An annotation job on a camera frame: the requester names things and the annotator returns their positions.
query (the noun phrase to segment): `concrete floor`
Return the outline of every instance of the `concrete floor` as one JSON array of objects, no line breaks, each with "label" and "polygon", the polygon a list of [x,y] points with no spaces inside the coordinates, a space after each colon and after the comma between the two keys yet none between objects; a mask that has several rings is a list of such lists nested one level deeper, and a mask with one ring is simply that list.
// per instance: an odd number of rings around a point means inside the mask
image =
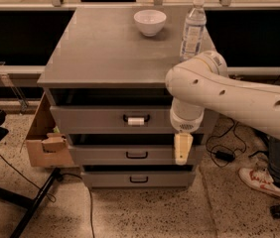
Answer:
[{"label": "concrete floor", "polygon": [[[9,130],[0,142],[1,155],[28,179],[43,185],[52,170],[31,167],[24,144],[33,112],[20,115],[13,114],[10,106],[0,108],[8,110],[3,127]],[[231,120],[220,117],[213,134],[221,135],[231,124]],[[186,189],[93,189],[95,237],[280,237],[280,219],[273,219],[269,212],[269,207],[280,204],[280,200],[252,190],[236,174],[240,167],[264,165],[263,155],[248,156],[265,150],[265,146],[249,127],[238,124],[235,133],[246,142],[246,151],[237,151],[235,161],[224,168],[205,153],[193,185]],[[213,138],[208,146],[217,144],[245,148],[232,132]],[[79,169],[62,169],[62,173],[79,175]],[[50,190],[56,202],[45,198],[21,237],[92,237],[88,189],[79,178],[64,178],[55,181]],[[31,198],[38,191],[1,158],[0,187]],[[0,238],[10,237],[24,213],[25,209],[0,201]]]}]

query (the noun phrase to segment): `shoe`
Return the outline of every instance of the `shoe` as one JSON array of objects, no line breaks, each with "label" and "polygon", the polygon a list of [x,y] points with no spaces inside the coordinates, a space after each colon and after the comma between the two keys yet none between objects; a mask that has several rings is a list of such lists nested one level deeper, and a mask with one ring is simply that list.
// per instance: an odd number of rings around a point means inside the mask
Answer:
[{"label": "shoe", "polygon": [[273,178],[267,170],[242,168],[239,177],[251,188],[280,198],[280,188],[273,183]]}]

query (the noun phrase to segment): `bowl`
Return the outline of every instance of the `bowl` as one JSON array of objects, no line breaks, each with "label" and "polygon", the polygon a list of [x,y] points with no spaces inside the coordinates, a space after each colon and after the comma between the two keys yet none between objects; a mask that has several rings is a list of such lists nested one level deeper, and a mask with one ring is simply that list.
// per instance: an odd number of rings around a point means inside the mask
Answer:
[{"label": "bowl", "polygon": [[143,35],[151,37],[163,29],[167,15],[157,10],[143,10],[137,12],[133,18],[139,31]]}]

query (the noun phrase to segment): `cardboard box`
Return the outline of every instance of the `cardboard box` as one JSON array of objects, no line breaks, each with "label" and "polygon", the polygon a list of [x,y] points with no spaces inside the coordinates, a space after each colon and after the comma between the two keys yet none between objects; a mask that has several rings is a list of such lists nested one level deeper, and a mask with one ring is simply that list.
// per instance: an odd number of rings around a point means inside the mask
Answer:
[{"label": "cardboard box", "polygon": [[26,137],[31,166],[75,167],[65,135],[53,132],[56,123],[50,112],[50,107],[49,100],[44,94]]}]

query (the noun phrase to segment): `water bottle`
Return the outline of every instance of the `water bottle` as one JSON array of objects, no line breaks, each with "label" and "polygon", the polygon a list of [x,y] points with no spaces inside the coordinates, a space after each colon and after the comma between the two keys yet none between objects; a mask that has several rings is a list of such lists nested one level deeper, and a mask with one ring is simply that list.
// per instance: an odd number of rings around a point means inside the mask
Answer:
[{"label": "water bottle", "polygon": [[193,8],[188,12],[184,25],[180,61],[191,59],[201,49],[203,31],[207,23],[204,10],[205,0],[194,0]]}]

